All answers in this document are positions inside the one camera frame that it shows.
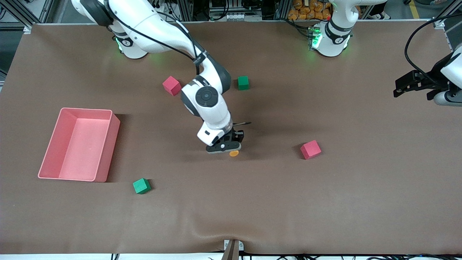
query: shoe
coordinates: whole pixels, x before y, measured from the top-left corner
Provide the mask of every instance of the shoe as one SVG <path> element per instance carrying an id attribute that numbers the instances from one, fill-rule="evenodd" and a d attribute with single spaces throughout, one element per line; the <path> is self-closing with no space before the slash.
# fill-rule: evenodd
<path id="1" fill-rule="evenodd" d="M 372 20 L 390 20 L 391 17 L 385 12 L 381 12 L 375 15 L 368 15 L 367 18 Z"/>

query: pile of brown objects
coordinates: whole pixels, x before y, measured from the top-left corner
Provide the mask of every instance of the pile of brown objects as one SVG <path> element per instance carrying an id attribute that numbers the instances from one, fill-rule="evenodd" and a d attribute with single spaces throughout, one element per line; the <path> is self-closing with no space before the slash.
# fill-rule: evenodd
<path id="1" fill-rule="evenodd" d="M 289 11 L 287 18 L 289 20 L 329 20 L 332 14 L 332 5 L 330 3 L 319 2 L 318 0 L 309 0 L 309 6 L 302 0 L 293 0 L 293 8 Z"/>

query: yellow floor tape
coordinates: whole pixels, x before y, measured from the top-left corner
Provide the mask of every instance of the yellow floor tape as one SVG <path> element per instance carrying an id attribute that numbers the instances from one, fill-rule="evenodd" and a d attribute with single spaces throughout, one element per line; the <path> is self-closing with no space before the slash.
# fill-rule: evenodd
<path id="1" fill-rule="evenodd" d="M 414 19 L 419 19 L 419 13 L 417 12 L 417 8 L 415 7 L 414 0 L 411 0 L 411 2 L 409 3 L 409 8 L 411 9 L 412 17 L 414 17 Z"/>

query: red block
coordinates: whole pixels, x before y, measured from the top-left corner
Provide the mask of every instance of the red block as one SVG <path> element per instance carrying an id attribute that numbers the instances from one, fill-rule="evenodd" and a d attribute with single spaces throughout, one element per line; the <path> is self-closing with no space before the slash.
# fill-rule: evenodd
<path id="1" fill-rule="evenodd" d="M 305 157 L 305 160 L 308 160 L 309 158 L 312 158 L 321 153 L 321 149 L 319 148 L 316 140 L 307 142 L 300 148 L 300 150 L 302 150 L 302 154 L 303 157 Z"/>
<path id="2" fill-rule="evenodd" d="M 176 96 L 181 91 L 180 83 L 172 76 L 162 83 L 165 90 L 172 96 Z"/>

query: pink plastic container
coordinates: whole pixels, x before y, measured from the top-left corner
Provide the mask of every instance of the pink plastic container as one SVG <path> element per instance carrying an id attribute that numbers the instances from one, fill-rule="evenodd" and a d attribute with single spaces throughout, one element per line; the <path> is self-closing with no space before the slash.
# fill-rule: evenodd
<path id="1" fill-rule="evenodd" d="M 119 125 L 111 110 L 62 108 L 38 177 L 105 182 Z"/>

